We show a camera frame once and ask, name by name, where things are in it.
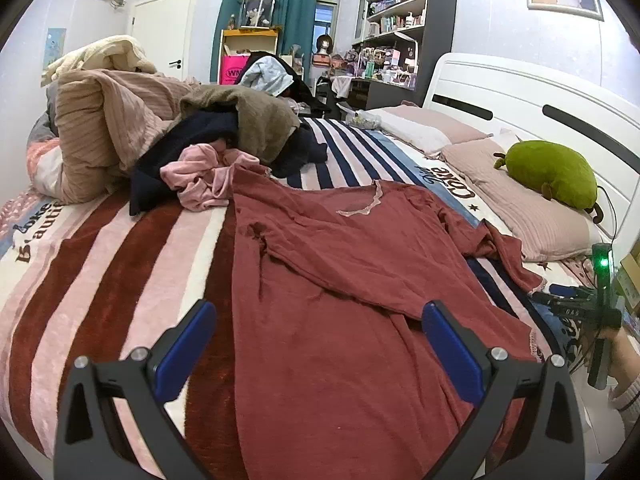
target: cream blanket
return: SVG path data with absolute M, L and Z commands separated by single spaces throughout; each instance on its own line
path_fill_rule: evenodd
M 63 203 L 92 200 L 111 189 L 178 116 L 194 85 L 173 77 L 116 70 L 60 76 L 56 124 Z
M 84 70 L 111 68 L 127 72 L 140 69 L 140 72 L 149 74 L 156 72 L 156 67 L 145 57 L 144 49 L 135 38 L 124 35 L 110 36 L 55 60 L 42 72 L 40 86 L 48 85 L 61 74 L 75 68 Z

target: mannequin head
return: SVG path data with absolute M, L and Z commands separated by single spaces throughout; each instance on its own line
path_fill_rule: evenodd
M 318 54 L 331 54 L 334 50 L 334 40 L 328 34 L 318 36 L 316 40 L 316 52 Z

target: pink clothing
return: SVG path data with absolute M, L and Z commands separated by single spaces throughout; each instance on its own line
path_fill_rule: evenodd
M 215 205 L 227 205 L 236 166 L 256 173 L 266 168 L 256 156 L 226 148 L 224 139 L 210 144 L 188 146 L 175 162 L 160 168 L 160 177 L 173 190 L 185 209 L 203 211 Z

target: white pillow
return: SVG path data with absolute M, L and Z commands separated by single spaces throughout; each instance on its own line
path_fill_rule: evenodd
M 384 110 L 369 110 L 380 117 L 380 128 L 394 137 L 406 142 L 423 153 L 438 152 L 444 146 L 449 146 L 449 137 L 439 129 L 424 124 L 415 123 L 390 114 Z
M 504 150 L 504 153 L 507 153 L 511 146 L 520 142 L 518 136 L 507 128 L 500 128 L 500 133 L 494 135 L 492 140 Z

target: white door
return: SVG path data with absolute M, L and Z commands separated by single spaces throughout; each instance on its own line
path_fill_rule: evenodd
M 191 35 L 191 0 L 144 0 L 133 5 L 130 35 L 158 72 L 183 79 Z

